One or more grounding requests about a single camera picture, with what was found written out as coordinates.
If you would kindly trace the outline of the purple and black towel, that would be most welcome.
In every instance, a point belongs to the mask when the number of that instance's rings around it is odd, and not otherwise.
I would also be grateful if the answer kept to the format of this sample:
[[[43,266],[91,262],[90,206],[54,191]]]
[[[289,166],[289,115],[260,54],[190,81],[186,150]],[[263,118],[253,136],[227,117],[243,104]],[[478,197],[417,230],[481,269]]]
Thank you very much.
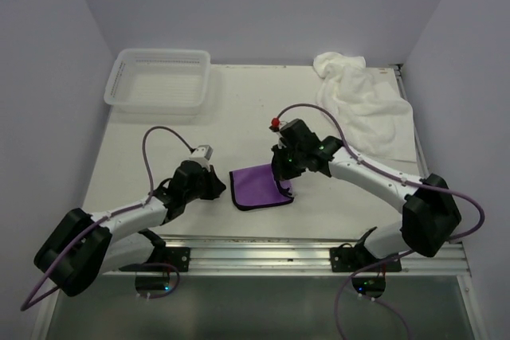
[[[241,211],[278,207],[294,201],[278,192],[270,164],[232,170],[229,179],[232,202]]]

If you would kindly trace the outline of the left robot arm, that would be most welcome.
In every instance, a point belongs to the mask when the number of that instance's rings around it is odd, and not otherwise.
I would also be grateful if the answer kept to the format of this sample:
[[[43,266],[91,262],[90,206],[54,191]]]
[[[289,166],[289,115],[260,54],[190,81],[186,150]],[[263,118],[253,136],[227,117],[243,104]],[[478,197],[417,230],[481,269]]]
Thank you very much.
[[[147,270],[157,270],[165,263],[166,252],[163,241],[150,229],[180,217],[192,201],[213,201],[225,190],[212,166],[186,160],[173,177],[160,182],[149,200],[113,212],[86,213],[76,208],[66,213],[33,262],[69,297],[79,295],[98,275],[114,269],[114,245],[136,237],[147,242],[139,249],[137,260]]]

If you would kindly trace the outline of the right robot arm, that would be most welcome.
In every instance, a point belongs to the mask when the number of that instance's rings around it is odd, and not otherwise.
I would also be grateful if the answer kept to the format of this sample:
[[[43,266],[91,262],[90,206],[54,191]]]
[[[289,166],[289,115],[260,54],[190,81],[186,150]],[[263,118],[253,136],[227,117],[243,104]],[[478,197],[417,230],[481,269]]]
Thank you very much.
[[[338,257],[348,270],[370,271],[383,259],[406,251],[433,257],[461,222],[445,180],[436,174],[420,178],[387,166],[364,165],[343,140],[319,139],[302,119],[273,119],[269,128],[279,136],[271,167],[283,195],[292,194],[284,182],[309,171],[358,186],[401,214],[400,222],[371,228],[354,246],[339,248]]]

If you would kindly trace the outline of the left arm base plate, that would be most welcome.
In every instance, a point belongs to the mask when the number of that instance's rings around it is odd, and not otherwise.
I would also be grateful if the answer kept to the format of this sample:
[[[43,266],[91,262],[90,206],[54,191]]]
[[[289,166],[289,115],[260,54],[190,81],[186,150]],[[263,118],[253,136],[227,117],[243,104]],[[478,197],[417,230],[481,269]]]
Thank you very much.
[[[165,247],[153,251],[148,261],[141,264],[130,264],[120,268],[122,272],[168,272],[169,268],[161,264],[169,264],[179,272],[188,272],[190,263],[190,248]]]

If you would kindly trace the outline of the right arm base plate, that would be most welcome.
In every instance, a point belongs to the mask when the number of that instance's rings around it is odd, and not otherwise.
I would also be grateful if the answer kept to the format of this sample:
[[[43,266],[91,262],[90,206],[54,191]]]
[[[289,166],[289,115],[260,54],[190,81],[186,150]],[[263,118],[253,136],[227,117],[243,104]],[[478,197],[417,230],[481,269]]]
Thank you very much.
[[[329,260],[331,271],[334,273],[340,272],[355,272],[360,268],[365,268],[371,264],[378,262],[370,253],[361,250],[356,246],[344,243],[338,247],[329,248]],[[402,265],[400,260],[392,260],[377,267],[368,268],[368,272],[400,272]]]

